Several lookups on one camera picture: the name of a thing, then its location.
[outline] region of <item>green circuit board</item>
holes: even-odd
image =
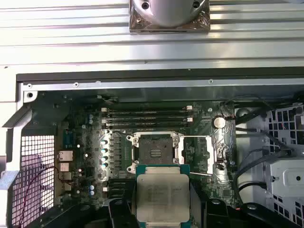
[[[61,129],[64,149],[73,149],[74,159],[70,172],[74,186],[72,196],[81,202],[90,202],[99,208],[113,197],[111,189],[105,186],[107,179],[132,179],[127,172],[132,164],[132,144],[126,135],[135,132],[175,131],[183,135],[211,136],[216,139],[212,119],[219,115],[228,116],[233,106],[221,108],[220,102],[157,102],[157,103],[105,103],[102,105],[80,105],[71,109],[65,119],[68,129]],[[226,120],[223,140],[212,140],[215,147],[227,148],[227,157],[235,161],[235,125],[233,118]],[[103,165],[101,141],[110,144],[107,155],[107,169]],[[204,137],[185,138],[183,156],[191,172],[206,173],[208,169],[207,141]],[[228,166],[226,175],[231,177],[235,167]],[[223,199],[235,207],[231,179],[221,182],[217,175],[210,177],[191,175],[201,183],[202,190],[210,197]]]

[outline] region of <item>motherboard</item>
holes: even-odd
[[[124,194],[138,164],[188,164],[190,179],[211,198],[238,206],[233,104],[116,103],[73,106],[58,127],[58,204],[69,199],[100,208]]]

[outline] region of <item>metal frame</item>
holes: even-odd
[[[304,66],[302,4],[211,0],[209,33],[138,36],[128,3],[5,3],[0,64],[16,74]]]

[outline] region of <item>red wire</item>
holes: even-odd
[[[55,166],[50,166],[50,167],[48,167],[48,168],[45,168],[44,170],[41,170],[39,173],[37,173],[37,175],[36,175],[35,177],[33,177],[33,178],[31,179],[31,181],[29,182],[28,188],[27,188],[27,190],[25,191],[25,195],[24,195],[23,209],[22,209],[21,218],[20,218],[20,222],[19,222],[18,227],[21,227],[21,223],[22,223],[22,221],[23,221],[23,219],[24,219],[25,206],[26,206],[26,203],[27,203],[28,192],[29,192],[29,188],[30,188],[31,184],[33,183],[33,181],[34,181],[35,179],[37,179],[37,178],[41,175],[41,173],[43,173],[43,172],[46,171],[46,170],[52,169],[52,168],[54,168],[55,170],[57,170],[58,175],[59,175],[59,169],[58,169],[57,167],[55,167]]]

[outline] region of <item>cpu socket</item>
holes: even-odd
[[[137,132],[128,135],[132,143],[132,165],[127,168],[135,173],[136,164],[184,164],[183,134],[177,132]]]

